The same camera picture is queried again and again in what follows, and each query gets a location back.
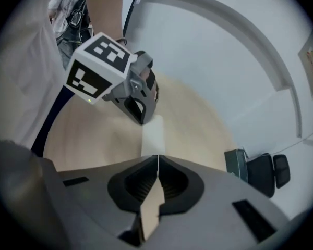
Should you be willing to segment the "dark green box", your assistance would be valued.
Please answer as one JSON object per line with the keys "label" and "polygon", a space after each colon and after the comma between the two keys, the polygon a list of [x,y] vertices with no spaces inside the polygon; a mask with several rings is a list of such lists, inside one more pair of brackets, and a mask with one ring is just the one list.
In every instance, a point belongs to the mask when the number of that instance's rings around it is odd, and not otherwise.
{"label": "dark green box", "polygon": [[247,156],[243,149],[234,149],[224,153],[226,162],[226,171],[245,181],[248,180]]}

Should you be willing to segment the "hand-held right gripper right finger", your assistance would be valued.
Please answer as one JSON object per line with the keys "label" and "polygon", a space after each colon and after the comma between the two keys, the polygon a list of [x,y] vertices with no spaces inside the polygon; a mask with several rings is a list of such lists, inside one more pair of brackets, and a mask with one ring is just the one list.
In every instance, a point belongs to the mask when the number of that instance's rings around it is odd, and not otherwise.
{"label": "hand-held right gripper right finger", "polygon": [[227,172],[161,155],[165,190],[147,247],[253,247],[288,223],[265,195]]}

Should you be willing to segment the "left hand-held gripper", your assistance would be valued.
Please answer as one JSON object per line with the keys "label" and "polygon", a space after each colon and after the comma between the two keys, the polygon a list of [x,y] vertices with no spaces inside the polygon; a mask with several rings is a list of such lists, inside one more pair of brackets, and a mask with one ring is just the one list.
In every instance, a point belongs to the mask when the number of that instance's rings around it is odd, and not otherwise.
{"label": "left hand-held gripper", "polygon": [[146,79],[146,107],[129,95],[142,89],[145,82],[140,74],[151,63],[147,53],[133,54],[100,32],[74,51],[65,72],[65,87],[90,104],[112,93],[116,97],[114,104],[133,122],[143,125],[144,117],[145,123],[151,120],[159,99],[152,70]]}

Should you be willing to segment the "black office chair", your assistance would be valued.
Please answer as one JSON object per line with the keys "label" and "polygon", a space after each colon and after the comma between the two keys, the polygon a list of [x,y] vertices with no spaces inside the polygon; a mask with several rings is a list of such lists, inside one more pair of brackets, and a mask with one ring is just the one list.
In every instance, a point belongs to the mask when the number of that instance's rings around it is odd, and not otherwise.
{"label": "black office chair", "polygon": [[282,188],[291,179],[287,156],[283,154],[264,153],[246,162],[246,166],[248,184],[268,198],[274,196],[276,188]]}

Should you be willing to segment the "person's white shirt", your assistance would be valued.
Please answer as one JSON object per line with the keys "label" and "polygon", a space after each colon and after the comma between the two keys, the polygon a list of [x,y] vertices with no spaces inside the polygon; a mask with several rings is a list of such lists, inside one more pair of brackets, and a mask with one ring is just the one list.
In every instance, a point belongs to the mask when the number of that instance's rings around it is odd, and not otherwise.
{"label": "person's white shirt", "polygon": [[0,140],[31,148],[64,82],[50,0],[22,0],[0,34]]}

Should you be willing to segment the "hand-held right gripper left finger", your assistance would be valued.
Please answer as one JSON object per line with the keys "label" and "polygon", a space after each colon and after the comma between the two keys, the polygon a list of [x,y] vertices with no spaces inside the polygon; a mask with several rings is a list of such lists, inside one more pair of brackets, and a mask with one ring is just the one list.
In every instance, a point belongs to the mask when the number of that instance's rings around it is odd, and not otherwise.
{"label": "hand-held right gripper left finger", "polygon": [[140,207],[157,179],[158,156],[143,156],[112,165],[62,171],[69,194],[91,219],[131,246],[143,238]]}

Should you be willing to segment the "person's left forearm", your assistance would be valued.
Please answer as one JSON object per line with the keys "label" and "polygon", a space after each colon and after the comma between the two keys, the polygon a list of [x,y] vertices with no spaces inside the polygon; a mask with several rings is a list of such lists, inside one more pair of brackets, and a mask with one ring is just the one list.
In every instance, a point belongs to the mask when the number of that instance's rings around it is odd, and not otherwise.
{"label": "person's left forearm", "polygon": [[94,33],[100,32],[113,39],[123,37],[123,0],[86,0]]}

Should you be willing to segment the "small beige box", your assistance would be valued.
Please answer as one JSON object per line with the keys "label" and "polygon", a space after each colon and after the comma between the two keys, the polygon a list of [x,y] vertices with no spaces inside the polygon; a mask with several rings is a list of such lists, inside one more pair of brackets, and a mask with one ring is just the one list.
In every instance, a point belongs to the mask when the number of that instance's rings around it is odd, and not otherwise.
{"label": "small beige box", "polygon": [[154,115],[150,122],[142,126],[141,156],[164,155],[164,121],[160,115]]}

